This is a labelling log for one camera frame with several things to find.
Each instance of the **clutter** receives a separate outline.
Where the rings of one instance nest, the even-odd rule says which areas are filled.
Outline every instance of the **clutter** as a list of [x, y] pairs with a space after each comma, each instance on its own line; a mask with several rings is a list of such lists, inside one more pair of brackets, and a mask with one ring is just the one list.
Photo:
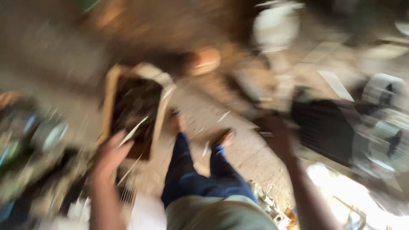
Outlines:
[[274, 208], [270, 213], [273, 223], [279, 230], [287, 230], [290, 219], [278, 208]]

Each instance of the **orange object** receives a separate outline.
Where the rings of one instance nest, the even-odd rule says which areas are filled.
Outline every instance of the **orange object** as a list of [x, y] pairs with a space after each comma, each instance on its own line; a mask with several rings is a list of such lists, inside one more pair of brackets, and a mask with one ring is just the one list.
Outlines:
[[220, 65], [219, 51], [205, 47], [191, 53], [187, 57], [186, 72], [189, 75], [197, 76], [209, 73]]
[[19, 98], [20, 94], [16, 91], [9, 91], [0, 93], [0, 109], [5, 106], [14, 104]]

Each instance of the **person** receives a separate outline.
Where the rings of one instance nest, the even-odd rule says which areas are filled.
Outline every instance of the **person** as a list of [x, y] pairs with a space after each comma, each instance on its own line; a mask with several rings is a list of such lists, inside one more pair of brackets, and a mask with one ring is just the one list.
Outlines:
[[[211, 147], [210, 177], [199, 175], [193, 167], [181, 113], [172, 116], [177, 132], [173, 155], [165, 178], [161, 199], [167, 216], [167, 229], [277, 229], [271, 218], [257, 205], [250, 186], [229, 164], [224, 147], [233, 143], [235, 133], [228, 130]], [[294, 153], [289, 130], [277, 117], [263, 119], [262, 128], [272, 135], [263, 137], [284, 162], [292, 182], [302, 230], [340, 230], [320, 192], [308, 178]], [[126, 157], [132, 142], [119, 147], [124, 132], [114, 135], [100, 150], [100, 159], [92, 173], [91, 229], [123, 230], [120, 204], [110, 175]]]

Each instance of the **debris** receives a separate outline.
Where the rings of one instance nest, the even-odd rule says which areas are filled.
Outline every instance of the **debris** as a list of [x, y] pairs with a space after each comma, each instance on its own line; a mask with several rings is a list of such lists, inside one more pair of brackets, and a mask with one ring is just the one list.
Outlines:
[[119, 146], [123, 145], [125, 142], [127, 142], [130, 138], [132, 138], [132, 136], [135, 134], [136, 130], [138, 129], [138, 127], [146, 120], [148, 119], [149, 116], [146, 116], [146, 118], [144, 118], [141, 122], [139, 122], [135, 128], [132, 129], [131, 132], [128, 133], [128, 135], [126, 135], [126, 137], [122, 140], [122, 142], [119, 144]]
[[193, 136], [191, 136], [189, 139], [192, 139], [194, 136], [196, 136], [196, 134], [200, 133], [203, 129], [204, 129], [204, 127], [202, 129], [200, 129], [197, 133], [195, 133]]
[[230, 112], [231, 112], [231, 110], [229, 110], [227, 113], [223, 114], [223, 116], [217, 121], [217, 123], [221, 122]]
[[119, 180], [117, 186], [119, 186], [121, 184], [121, 182], [125, 179], [125, 177], [130, 173], [130, 171], [133, 169], [133, 167], [136, 165], [136, 162], [139, 161], [139, 159], [142, 157], [142, 155], [144, 154], [144, 151], [142, 152], [142, 154], [138, 157], [138, 159], [136, 159], [136, 161], [132, 164], [132, 166], [130, 167], [130, 169], [125, 173], [125, 175], [121, 178], [121, 180]]
[[210, 141], [207, 141], [207, 142], [206, 142], [206, 145], [205, 145], [204, 151], [203, 151], [203, 156], [205, 156], [206, 153], [207, 153], [207, 149], [209, 148], [209, 143], [210, 143]]

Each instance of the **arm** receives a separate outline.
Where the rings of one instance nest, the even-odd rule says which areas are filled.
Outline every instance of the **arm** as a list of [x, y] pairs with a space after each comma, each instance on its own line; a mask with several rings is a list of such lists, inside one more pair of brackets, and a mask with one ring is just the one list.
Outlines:
[[263, 137], [268, 146], [284, 162], [291, 178], [302, 230], [341, 230], [320, 191], [309, 179], [301, 161], [294, 154], [291, 135], [283, 121], [275, 117], [263, 120], [263, 128], [273, 132], [273, 137]]
[[119, 144], [125, 137], [125, 132], [115, 134], [98, 150], [99, 159], [91, 174], [91, 224], [92, 230], [125, 230], [121, 219], [122, 207], [114, 181], [113, 171], [123, 161], [131, 149], [133, 142], [121, 147]]

